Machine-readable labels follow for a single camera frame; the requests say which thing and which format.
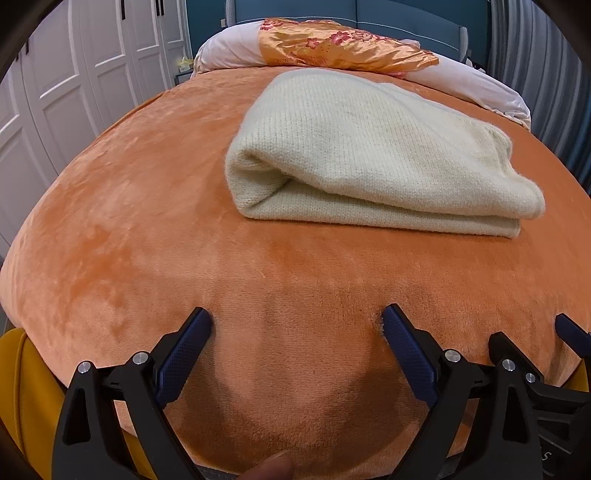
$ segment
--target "blue gripper pad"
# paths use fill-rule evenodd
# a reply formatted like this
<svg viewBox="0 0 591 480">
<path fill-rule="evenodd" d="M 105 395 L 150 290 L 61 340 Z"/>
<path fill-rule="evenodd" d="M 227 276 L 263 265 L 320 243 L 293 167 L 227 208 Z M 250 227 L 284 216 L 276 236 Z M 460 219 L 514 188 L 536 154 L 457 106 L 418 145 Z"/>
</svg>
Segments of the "blue gripper pad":
<svg viewBox="0 0 591 480">
<path fill-rule="evenodd" d="M 392 305 L 384 310 L 382 320 L 384 336 L 398 359 L 415 398 L 432 408 L 439 397 L 437 371 L 413 335 L 411 329 L 414 327 Z"/>
<path fill-rule="evenodd" d="M 189 373 L 212 331 L 212 320 L 207 310 L 200 309 L 185 328 L 179 332 L 176 344 L 156 373 L 157 385 L 154 399 L 164 408 L 181 394 Z"/>
<path fill-rule="evenodd" d="M 591 357 L 591 335 L 568 318 L 564 313 L 556 316 L 556 335 L 581 358 Z"/>
</svg>

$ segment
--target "upholstered headboard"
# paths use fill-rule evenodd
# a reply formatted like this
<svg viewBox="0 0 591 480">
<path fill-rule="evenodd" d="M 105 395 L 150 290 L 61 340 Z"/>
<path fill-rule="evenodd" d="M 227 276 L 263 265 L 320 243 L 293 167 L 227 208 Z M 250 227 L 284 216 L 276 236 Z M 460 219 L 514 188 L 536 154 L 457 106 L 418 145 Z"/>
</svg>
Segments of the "upholstered headboard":
<svg viewBox="0 0 591 480">
<path fill-rule="evenodd" d="M 228 26 L 267 17 L 330 18 L 378 35 L 418 40 L 423 48 L 461 62 L 468 51 L 466 27 L 393 0 L 226 0 Z"/>
</svg>

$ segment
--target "gray curtain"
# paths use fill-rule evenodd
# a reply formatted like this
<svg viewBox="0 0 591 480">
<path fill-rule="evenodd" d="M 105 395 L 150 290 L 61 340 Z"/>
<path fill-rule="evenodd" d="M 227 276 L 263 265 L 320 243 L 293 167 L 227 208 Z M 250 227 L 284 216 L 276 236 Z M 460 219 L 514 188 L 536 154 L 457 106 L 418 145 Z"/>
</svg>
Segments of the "gray curtain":
<svg viewBox="0 0 591 480">
<path fill-rule="evenodd" d="M 591 194 L 591 78 L 532 0 L 490 0 L 487 72 L 521 94 L 531 130 Z"/>
</svg>

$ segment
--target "cabinet panel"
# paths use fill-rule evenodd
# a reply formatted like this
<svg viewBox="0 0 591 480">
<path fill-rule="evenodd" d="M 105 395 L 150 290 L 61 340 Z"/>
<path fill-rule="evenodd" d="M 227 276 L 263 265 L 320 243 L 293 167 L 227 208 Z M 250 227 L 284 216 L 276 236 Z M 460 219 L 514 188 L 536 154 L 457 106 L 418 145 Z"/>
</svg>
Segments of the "cabinet panel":
<svg viewBox="0 0 591 480">
<path fill-rule="evenodd" d="M 160 17 L 164 51 L 171 81 L 178 73 L 178 64 L 187 55 L 184 28 L 184 7 L 181 0 L 163 0 L 164 15 Z"/>
<path fill-rule="evenodd" d="M 33 123 L 19 63 L 0 83 L 0 118 L 0 236 L 9 244 L 57 177 Z"/>
<path fill-rule="evenodd" d="M 4 240 L 2 235 L 0 235 L 0 257 L 6 258 L 6 255 L 8 255 L 9 248 L 10 248 L 10 245 L 8 245 L 6 240 Z"/>
<path fill-rule="evenodd" d="M 172 85 L 165 62 L 164 47 L 158 33 L 160 16 L 156 15 L 155 2 L 156 0 L 126 2 L 128 19 L 125 26 L 129 34 L 134 70 L 143 101 L 149 100 Z"/>
<path fill-rule="evenodd" d="M 193 48 L 191 46 L 191 32 L 189 31 L 189 12 L 187 12 L 187 0 L 181 0 L 181 22 L 183 23 L 185 43 L 187 44 L 187 57 L 189 60 L 193 60 L 195 55 L 193 54 Z"/>
<path fill-rule="evenodd" d="M 37 27 L 22 56 L 29 107 L 58 172 L 105 129 L 74 37 L 76 12 L 74 0 L 64 0 Z"/>
<path fill-rule="evenodd" d="M 86 69 L 105 127 L 139 105 L 129 38 L 121 0 L 76 0 Z"/>
</svg>

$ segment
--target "wall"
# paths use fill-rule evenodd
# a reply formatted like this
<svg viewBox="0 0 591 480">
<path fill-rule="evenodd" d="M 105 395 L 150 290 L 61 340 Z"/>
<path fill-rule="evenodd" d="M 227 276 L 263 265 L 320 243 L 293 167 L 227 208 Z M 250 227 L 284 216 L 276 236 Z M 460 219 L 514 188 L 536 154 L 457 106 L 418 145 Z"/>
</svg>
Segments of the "wall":
<svg viewBox="0 0 591 480">
<path fill-rule="evenodd" d="M 209 37 L 222 30 L 220 20 L 225 16 L 225 0 L 187 0 L 187 19 L 193 54 L 197 54 L 199 47 Z"/>
<path fill-rule="evenodd" d="M 472 60 L 486 65 L 490 45 L 489 0 L 395 0 L 446 18 L 468 29 Z"/>
</svg>

